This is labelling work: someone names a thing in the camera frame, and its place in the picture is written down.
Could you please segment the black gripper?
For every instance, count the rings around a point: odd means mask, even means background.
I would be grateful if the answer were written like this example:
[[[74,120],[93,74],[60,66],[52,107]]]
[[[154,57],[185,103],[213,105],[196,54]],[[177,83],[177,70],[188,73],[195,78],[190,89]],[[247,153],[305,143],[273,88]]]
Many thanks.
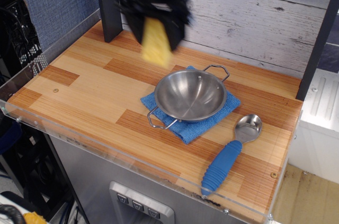
[[[185,37],[185,26],[190,23],[189,0],[119,0],[118,8],[136,40],[142,43],[145,17],[173,17],[176,20],[161,20],[174,51]]]

